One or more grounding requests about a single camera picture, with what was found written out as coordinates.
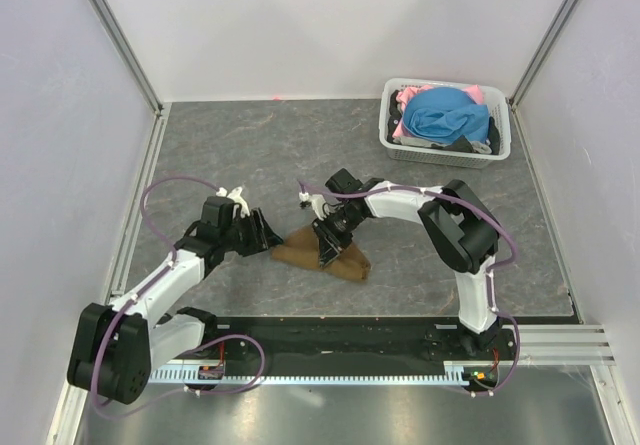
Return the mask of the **brown cloth napkin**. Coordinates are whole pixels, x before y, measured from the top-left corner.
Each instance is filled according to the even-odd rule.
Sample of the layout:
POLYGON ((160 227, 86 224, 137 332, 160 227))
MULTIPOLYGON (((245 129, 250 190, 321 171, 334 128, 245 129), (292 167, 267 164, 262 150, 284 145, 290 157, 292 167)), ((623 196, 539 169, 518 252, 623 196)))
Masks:
POLYGON ((358 283, 365 282, 371 270, 371 263, 355 243, 350 244, 329 265, 321 267, 318 237, 310 225, 287 236, 283 244, 272 249, 271 257, 298 268, 324 272, 343 280, 358 283))

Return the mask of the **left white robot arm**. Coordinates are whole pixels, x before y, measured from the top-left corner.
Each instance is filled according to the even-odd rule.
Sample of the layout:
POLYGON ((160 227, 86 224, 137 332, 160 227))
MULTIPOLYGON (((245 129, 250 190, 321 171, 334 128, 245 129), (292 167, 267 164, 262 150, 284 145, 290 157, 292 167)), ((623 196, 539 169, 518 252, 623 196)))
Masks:
POLYGON ((91 303, 82 310, 66 373, 68 384, 131 404, 152 373, 172 359, 188 351, 198 358, 211 357, 220 343, 215 315, 186 307, 169 316, 169 309, 227 254, 249 257, 282 242, 260 209, 209 197, 200 218, 149 276, 110 303, 91 303))

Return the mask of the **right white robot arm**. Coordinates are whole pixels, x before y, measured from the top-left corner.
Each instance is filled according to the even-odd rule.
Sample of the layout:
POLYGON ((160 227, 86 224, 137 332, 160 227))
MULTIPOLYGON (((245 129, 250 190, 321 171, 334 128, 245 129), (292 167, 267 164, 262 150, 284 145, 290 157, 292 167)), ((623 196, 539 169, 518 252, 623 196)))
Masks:
POLYGON ((459 298, 458 346, 467 357, 483 357, 500 330, 489 268, 495 263, 497 222, 468 185, 452 180, 445 186, 414 187, 372 178, 363 183, 341 169, 326 190, 299 198, 316 214, 312 222, 319 245, 319 266, 332 264, 353 241, 365 220, 396 219, 426 230, 439 258, 453 270, 459 298))

